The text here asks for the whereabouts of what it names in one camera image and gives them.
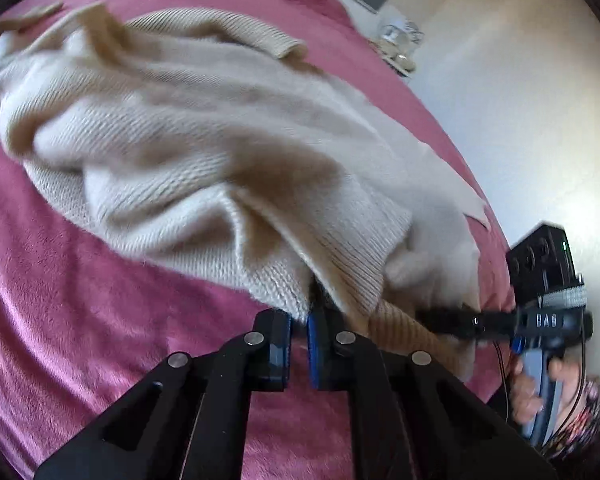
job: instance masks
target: bed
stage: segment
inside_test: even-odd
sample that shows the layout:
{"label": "bed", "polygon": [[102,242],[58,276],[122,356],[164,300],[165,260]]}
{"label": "bed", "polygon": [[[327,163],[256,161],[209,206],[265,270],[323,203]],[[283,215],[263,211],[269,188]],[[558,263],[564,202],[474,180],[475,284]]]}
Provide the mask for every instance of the bed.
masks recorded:
{"label": "bed", "polygon": [[[57,0],[24,0],[23,14]],[[62,0],[66,12],[98,0]],[[363,91],[428,143],[484,196],[431,114],[346,14],[311,0],[100,0],[126,20],[165,7],[256,16],[308,45],[308,61]],[[51,21],[32,30],[35,34]],[[507,243],[469,219],[480,249],[480,304],[508,309]],[[0,146],[0,452],[23,478],[166,355],[200,355],[251,327],[266,308],[245,293],[124,259],[56,214]],[[285,395],[254,394],[244,478],[352,477],[344,394],[310,389],[295,344]],[[493,348],[479,349],[467,384],[482,400],[500,386]]]}

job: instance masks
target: device handle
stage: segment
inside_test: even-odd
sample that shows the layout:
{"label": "device handle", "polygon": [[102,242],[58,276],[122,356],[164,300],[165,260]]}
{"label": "device handle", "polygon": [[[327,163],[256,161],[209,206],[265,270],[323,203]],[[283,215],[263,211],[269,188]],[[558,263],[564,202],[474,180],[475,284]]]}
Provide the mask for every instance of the device handle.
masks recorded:
{"label": "device handle", "polygon": [[530,423],[522,426],[522,435],[534,447],[543,446],[551,438],[560,410],[562,382],[549,378],[549,362],[554,357],[562,358],[563,349],[533,349],[522,356],[523,372],[536,382],[536,395],[541,397],[543,407]]}

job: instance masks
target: white wall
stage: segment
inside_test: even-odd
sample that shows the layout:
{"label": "white wall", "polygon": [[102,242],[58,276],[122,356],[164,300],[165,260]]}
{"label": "white wall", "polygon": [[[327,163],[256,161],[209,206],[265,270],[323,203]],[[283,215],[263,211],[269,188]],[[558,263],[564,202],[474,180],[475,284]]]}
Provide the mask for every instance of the white wall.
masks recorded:
{"label": "white wall", "polygon": [[444,0],[430,11],[410,86],[510,243],[541,219],[565,227],[595,316],[587,362],[600,373],[600,24],[583,0]]}

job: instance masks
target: person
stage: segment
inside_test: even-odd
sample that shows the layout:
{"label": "person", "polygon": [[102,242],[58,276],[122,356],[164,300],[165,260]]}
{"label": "person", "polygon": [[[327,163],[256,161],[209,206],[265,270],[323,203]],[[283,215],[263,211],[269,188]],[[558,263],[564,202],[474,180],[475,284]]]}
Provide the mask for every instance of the person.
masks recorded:
{"label": "person", "polygon": [[[581,365],[578,361],[553,359],[549,375],[562,382],[562,396],[554,434],[542,448],[542,454],[554,465],[560,478],[580,478],[587,451],[600,436],[600,378],[587,376],[576,409]],[[510,375],[511,418],[517,424],[531,422],[544,406],[536,395],[533,378],[523,372],[523,363],[515,357]]]}

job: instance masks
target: cream sweater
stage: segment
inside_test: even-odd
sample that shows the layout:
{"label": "cream sweater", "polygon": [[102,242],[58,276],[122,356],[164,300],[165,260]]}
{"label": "cream sweater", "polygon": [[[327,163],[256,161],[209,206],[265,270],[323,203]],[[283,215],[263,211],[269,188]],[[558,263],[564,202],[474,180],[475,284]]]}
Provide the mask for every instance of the cream sweater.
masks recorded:
{"label": "cream sweater", "polygon": [[56,10],[0,22],[0,139],[54,209],[296,319],[315,276],[357,332],[470,374],[471,346],[408,315],[478,307],[464,214],[487,225],[484,203],[429,146],[251,17],[95,5],[18,33]]}

